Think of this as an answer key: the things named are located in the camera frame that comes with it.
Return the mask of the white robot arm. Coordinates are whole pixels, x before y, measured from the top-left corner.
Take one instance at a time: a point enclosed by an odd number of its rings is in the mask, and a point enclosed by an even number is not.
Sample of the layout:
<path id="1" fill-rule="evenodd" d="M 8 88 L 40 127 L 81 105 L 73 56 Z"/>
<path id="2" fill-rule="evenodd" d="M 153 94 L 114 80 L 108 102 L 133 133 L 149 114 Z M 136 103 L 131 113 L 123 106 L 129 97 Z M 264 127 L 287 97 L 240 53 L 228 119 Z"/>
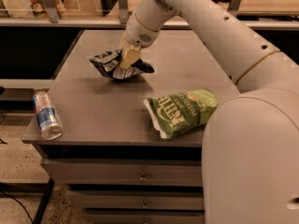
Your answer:
<path id="1" fill-rule="evenodd" d="M 298 65 L 211 0 L 142 0 L 121 41 L 121 68 L 175 15 L 238 90 L 204 132 L 206 224 L 299 224 Z"/>

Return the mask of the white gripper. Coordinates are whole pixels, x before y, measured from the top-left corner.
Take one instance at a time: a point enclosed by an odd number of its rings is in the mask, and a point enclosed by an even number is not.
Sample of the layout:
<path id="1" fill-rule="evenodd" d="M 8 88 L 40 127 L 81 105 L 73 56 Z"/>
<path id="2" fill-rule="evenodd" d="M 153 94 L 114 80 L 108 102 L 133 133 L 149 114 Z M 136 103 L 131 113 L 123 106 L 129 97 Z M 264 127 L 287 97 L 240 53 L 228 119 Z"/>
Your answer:
<path id="1" fill-rule="evenodd" d="M 141 49 L 153 44 L 160 33 L 160 23 L 154 18 L 134 12 L 126 24 L 120 42 L 121 69 L 128 69 L 141 57 Z"/>

